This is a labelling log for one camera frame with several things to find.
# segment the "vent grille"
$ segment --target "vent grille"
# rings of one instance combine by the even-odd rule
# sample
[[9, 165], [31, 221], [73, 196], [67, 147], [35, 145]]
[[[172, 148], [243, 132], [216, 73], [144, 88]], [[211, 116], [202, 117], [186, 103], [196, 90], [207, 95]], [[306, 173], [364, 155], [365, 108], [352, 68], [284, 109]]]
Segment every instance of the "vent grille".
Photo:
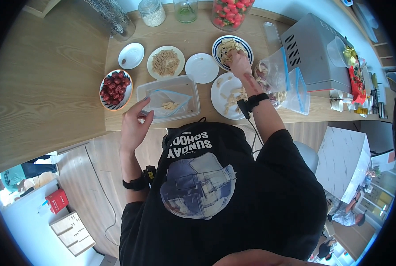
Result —
[[294, 41], [293, 43], [291, 43], [290, 45], [288, 45], [288, 46], [286, 47], [286, 50], [289, 51], [289, 50], [293, 49], [293, 48], [296, 47], [296, 46], [297, 46], [297, 43]]
[[289, 43], [290, 41], [294, 40], [294, 34], [291, 34], [288, 38], [284, 40], [285, 43]]
[[291, 53], [289, 53], [288, 54], [288, 58], [291, 59], [291, 58], [293, 58], [294, 56], [297, 56], [297, 55], [298, 55], [298, 49], [296, 49], [296, 50], [292, 51]]
[[292, 66], [295, 66], [295, 65], [297, 65], [299, 63], [301, 63], [301, 60], [300, 60], [299, 57], [297, 57], [296, 59], [290, 61], [290, 66], [292, 67]]

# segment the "white marble counter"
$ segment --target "white marble counter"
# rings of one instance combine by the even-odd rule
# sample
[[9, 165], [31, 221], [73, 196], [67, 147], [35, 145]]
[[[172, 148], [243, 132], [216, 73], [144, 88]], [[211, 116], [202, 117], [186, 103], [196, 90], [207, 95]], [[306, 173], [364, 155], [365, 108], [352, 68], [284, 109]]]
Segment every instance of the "white marble counter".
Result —
[[350, 203], [371, 161], [366, 134], [329, 126], [318, 156], [318, 181], [325, 190]]

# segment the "paper cup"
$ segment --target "paper cup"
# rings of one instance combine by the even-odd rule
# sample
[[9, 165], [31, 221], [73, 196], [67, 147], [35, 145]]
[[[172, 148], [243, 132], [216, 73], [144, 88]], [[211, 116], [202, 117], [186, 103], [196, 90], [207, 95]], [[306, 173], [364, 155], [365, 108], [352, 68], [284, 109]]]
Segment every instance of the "paper cup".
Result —
[[353, 101], [353, 95], [351, 95], [350, 93], [345, 93], [344, 94], [344, 98], [350, 98], [350, 99], [343, 99], [343, 103], [345, 104], [351, 104]]
[[343, 92], [339, 91], [338, 89], [330, 90], [329, 91], [329, 97], [330, 98], [343, 98]]
[[343, 112], [343, 100], [334, 100], [330, 103], [331, 109]]

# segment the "plastic food container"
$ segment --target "plastic food container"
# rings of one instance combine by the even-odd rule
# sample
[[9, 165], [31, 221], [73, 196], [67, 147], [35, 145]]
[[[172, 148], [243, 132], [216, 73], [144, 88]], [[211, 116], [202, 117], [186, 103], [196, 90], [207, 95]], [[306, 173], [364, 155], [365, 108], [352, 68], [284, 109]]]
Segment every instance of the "plastic food container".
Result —
[[253, 3], [254, 0], [214, 0], [211, 21], [222, 31], [236, 31]]
[[153, 124], [192, 117], [201, 113], [198, 89], [192, 75], [177, 76], [167, 80], [157, 80], [140, 85], [136, 89], [137, 101], [158, 89], [186, 94], [192, 96], [192, 98], [185, 104], [185, 112], [177, 112], [163, 119], [154, 119]]
[[269, 54], [272, 51], [277, 51], [282, 47], [280, 37], [276, 25], [270, 22], [263, 23], [264, 33], [266, 34], [267, 47], [269, 48]]
[[327, 52], [331, 62], [336, 67], [347, 67], [350, 66], [346, 63], [343, 52], [346, 50], [344, 42], [336, 36], [329, 44], [327, 44]]
[[165, 11], [160, 0], [142, 0], [139, 12], [143, 22], [149, 27], [161, 25], [165, 20]]

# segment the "wooden floor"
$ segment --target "wooden floor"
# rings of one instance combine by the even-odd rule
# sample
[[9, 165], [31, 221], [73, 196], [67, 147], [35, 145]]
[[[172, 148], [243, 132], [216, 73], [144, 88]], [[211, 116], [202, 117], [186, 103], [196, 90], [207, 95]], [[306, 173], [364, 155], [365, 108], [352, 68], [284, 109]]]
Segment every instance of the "wooden floor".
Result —
[[[327, 124], [327, 122], [289, 123], [286, 124], [286, 128], [294, 140], [301, 141], [318, 151]], [[244, 132], [251, 145], [254, 132], [248, 129], [244, 129]], [[142, 168], [146, 165], [158, 165], [162, 153], [161, 141], [165, 134], [165, 129], [149, 130], [136, 151]], [[120, 219], [126, 205], [121, 182], [119, 145], [120, 132], [113, 132], [91, 140], [85, 147], [69, 151], [56, 158], [60, 171], [57, 180], [67, 194], [70, 208], [77, 211], [94, 238], [97, 243], [95, 248], [101, 253], [116, 258], [119, 256], [117, 245], [120, 241]], [[260, 148], [261, 144], [256, 140], [254, 151]], [[106, 236], [110, 241], [104, 235], [108, 227], [110, 228]]]

